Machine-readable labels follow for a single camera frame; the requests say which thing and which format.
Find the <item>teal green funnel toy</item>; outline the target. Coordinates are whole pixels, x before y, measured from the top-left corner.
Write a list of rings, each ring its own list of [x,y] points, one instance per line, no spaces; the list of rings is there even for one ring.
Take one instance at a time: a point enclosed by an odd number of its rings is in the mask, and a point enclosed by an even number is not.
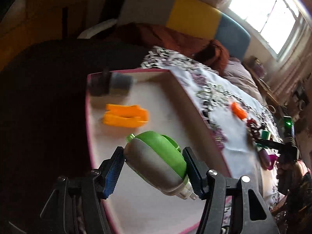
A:
[[[260,139],[263,139],[263,140],[270,140],[270,138],[271,138],[271,132],[269,132],[268,130],[263,130],[263,131],[261,132],[260,138],[258,138],[257,141],[256,141],[257,147],[258,147],[258,148],[267,149],[267,148],[268,148],[267,146],[258,143],[258,141],[259,141]]]

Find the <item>grey black cylinder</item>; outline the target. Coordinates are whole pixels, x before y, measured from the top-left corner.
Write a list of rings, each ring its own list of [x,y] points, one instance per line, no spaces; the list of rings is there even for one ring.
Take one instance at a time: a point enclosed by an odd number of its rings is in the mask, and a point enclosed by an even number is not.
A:
[[[127,96],[133,83],[134,79],[131,75],[104,70],[89,75],[87,89],[92,96]]]

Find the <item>rust brown quilted jacket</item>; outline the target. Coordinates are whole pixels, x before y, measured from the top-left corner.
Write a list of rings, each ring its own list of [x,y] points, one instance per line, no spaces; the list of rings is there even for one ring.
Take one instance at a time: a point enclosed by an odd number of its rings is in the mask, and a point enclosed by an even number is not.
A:
[[[230,58],[229,51],[218,40],[190,36],[163,25],[129,23],[120,25],[117,29],[129,44],[173,50],[216,70],[219,74],[223,74]]]

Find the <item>wooden side shelf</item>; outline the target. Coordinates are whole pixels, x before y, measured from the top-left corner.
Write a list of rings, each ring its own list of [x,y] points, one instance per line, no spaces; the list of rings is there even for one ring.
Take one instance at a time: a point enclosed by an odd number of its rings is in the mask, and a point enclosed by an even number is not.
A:
[[[280,103],[276,100],[276,98],[273,95],[273,92],[271,91],[270,87],[261,79],[259,78],[256,73],[245,63],[242,63],[242,65],[245,67],[245,69],[251,74],[255,84],[258,87],[258,90],[262,96],[262,98],[269,104],[274,107],[280,106]]]

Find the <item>white embroidered floral tablecloth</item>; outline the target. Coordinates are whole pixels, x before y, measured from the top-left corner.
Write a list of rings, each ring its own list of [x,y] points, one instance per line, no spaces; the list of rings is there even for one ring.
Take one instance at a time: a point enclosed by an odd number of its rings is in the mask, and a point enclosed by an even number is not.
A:
[[[216,71],[173,50],[152,47],[141,67],[168,69],[174,74],[209,129],[206,137],[209,150],[203,154],[208,166],[237,179],[249,176],[269,209],[273,209],[284,197],[278,192],[277,169],[263,167],[260,148],[249,134],[247,120],[234,115],[230,106],[239,104],[248,119],[254,119],[258,126],[264,125],[271,140],[281,142],[268,108]]]

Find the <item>dark brown flower ornament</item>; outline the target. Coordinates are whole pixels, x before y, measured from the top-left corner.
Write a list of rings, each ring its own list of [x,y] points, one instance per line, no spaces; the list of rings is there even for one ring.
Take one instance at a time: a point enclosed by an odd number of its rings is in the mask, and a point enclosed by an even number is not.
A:
[[[251,118],[247,120],[247,131],[253,139],[260,138],[260,130],[264,130],[266,128],[265,123],[261,123],[258,125],[255,119]]]

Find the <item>small purple box on shelf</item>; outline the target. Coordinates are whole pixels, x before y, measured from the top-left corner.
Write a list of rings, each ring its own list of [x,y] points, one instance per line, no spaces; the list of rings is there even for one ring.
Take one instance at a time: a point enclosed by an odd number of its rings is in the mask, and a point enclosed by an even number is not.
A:
[[[251,56],[249,60],[249,67],[252,69],[252,71],[259,77],[264,78],[266,75],[266,71],[261,63],[261,61],[255,57]]]

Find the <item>orange plastic clip toy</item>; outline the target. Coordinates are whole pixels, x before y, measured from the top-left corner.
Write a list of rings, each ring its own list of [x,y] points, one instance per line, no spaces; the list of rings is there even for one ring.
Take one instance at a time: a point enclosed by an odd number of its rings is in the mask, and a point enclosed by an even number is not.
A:
[[[149,122],[149,112],[139,105],[107,104],[102,122],[108,126],[138,128]]]

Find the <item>magenta funnel toy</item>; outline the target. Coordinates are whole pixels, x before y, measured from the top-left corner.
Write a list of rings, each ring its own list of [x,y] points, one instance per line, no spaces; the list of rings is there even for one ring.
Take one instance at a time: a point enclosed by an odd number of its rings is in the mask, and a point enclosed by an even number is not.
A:
[[[274,168],[274,165],[276,163],[276,161],[278,160],[278,156],[275,154],[270,154],[269,155],[269,160],[270,160],[270,165],[267,167],[267,170],[272,170]]]

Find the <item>window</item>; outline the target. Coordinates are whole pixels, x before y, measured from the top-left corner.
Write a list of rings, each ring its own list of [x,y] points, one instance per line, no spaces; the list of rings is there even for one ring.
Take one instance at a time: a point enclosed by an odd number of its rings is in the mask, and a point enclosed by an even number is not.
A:
[[[247,27],[279,62],[290,56],[307,27],[297,0],[230,0],[226,13]]]

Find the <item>grey yellow blue headboard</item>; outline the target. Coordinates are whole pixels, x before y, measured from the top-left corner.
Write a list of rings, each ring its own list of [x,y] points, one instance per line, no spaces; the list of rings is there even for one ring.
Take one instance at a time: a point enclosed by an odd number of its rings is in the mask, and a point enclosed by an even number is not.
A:
[[[125,0],[117,23],[159,24],[193,37],[215,39],[239,60],[251,38],[231,17],[199,0]]]

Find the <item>pink bed blanket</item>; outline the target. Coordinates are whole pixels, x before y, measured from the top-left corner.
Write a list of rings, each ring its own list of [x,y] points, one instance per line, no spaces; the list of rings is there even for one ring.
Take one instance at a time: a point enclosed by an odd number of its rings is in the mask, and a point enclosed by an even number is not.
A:
[[[265,104],[265,100],[261,96],[251,74],[245,69],[238,58],[229,58],[222,77],[262,104]]]

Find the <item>orange holed block toy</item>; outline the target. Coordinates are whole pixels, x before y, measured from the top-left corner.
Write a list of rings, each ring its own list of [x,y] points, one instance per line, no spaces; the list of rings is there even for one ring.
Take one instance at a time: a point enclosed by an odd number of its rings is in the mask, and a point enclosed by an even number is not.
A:
[[[240,120],[247,119],[247,112],[237,102],[232,102],[230,108],[232,113]]]

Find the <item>purple yellow oval case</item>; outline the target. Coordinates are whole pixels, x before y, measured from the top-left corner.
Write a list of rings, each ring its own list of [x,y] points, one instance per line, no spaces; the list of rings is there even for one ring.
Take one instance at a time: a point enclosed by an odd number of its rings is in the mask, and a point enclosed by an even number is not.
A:
[[[270,157],[269,157],[269,155],[267,154],[266,150],[265,150],[264,148],[261,148],[261,149],[258,151],[258,155],[259,155],[259,159],[260,159],[260,162],[261,162],[262,167],[263,167],[265,170],[268,170],[269,167],[271,166],[271,160],[270,160]]]

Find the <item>pink-edged white box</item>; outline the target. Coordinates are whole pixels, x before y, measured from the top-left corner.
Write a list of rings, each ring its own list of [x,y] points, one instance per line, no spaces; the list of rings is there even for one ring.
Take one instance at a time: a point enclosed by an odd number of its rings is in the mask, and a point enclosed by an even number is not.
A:
[[[185,172],[182,150],[189,146],[211,168],[229,174],[212,134],[177,77],[168,70],[133,70],[135,80],[127,96],[86,95],[86,127],[91,166],[98,168],[121,146],[126,163],[114,192],[103,201],[113,233],[188,233],[195,230],[205,202],[181,199],[172,194],[176,185],[157,166],[161,155],[180,164]],[[138,106],[148,112],[148,122],[138,128],[103,123],[107,105]],[[131,164],[147,172],[157,169],[160,188],[148,184]]]

